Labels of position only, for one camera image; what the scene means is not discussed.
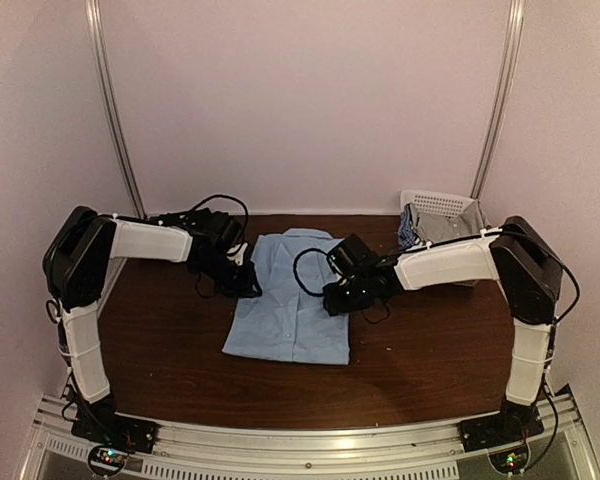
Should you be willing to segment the light blue long sleeve shirt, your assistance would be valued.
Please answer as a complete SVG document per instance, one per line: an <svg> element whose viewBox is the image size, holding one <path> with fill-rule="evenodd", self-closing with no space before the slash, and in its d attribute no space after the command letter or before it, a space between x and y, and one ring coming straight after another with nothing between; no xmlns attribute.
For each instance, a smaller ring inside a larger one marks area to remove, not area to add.
<svg viewBox="0 0 600 480"><path fill-rule="evenodd" d="M277 362L347 365L349 316L331 316L319 293L336 276L323 254L328 232L291 228L258 237L252 254L262 295L240 299L222 352Z"/></svg>

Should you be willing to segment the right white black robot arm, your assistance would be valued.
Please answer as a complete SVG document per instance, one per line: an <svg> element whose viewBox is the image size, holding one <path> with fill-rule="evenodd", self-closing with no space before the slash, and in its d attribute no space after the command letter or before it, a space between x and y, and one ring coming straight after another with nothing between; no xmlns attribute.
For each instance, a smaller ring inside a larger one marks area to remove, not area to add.
<svg viewBox="0 0 600 480"><path fill-rule="evenodd" d="M497 283L513 320L514 343L492 430L499 440L510 442L530 426L562 319L556 306L567 268L524 218L512 216L498 228L384 256L352 234L328 253L327 261L338 277L321 293L331 316L435 285Z"/></svg>

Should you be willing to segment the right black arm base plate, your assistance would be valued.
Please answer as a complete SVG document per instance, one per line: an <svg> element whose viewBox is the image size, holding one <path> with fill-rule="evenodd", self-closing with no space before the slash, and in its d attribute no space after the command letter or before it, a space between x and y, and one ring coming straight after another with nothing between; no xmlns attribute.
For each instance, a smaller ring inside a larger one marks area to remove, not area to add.
<svg viewBox="0 0 600 480"><path fill-rule="evenodd" d="M529 437L542 434L544 425L537 411L528 419L523 419L519 414L499 412L462 420L459 432L464 452L471 453L522 444Z"/></svg>

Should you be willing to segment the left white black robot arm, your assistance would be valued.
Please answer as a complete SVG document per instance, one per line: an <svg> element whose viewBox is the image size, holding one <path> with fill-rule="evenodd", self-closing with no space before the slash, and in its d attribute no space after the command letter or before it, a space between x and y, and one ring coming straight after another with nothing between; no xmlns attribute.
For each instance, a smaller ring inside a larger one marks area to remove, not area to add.
<svg viewBox="0 0 600 480"><path fill-rule="evenodd" d="M257 298L257 280L246 224L208 208L149 220L99 214L76 207L47 249L42 268L50 295L45 308L56 324L86 429L103 444L124 433L101 354L99 304L107 271L118 259L183 263L209 278L229 298Z"/></svg>

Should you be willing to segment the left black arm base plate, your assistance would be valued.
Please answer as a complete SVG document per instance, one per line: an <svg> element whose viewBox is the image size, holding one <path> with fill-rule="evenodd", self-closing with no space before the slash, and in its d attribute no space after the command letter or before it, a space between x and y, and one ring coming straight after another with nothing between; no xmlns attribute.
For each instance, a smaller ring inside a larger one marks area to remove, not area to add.
<svg viewBox="0 0 600 480"><path fill-rule="evenodd" d="M80 410L71 428L76 437L121 451L146 454L153 452L157 431L158 425L153 421L119 415L109 409Z"/></svg>

